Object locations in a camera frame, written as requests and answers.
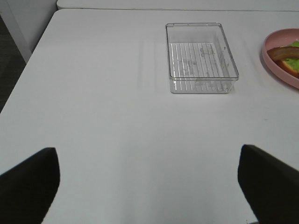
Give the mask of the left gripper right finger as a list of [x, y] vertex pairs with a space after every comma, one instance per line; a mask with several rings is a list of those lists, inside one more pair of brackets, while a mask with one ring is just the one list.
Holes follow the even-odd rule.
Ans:
[[298, 170], [254, 145], [243, 145], [237, 180], [260, 224], [299, 222]]

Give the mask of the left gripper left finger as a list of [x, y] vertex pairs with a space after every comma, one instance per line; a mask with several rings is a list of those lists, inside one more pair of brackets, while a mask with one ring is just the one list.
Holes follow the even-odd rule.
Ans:
[[60, 167], [54, 147], [44, 148], [0, 176], [0, 222], [40, 224], [56, 196]]

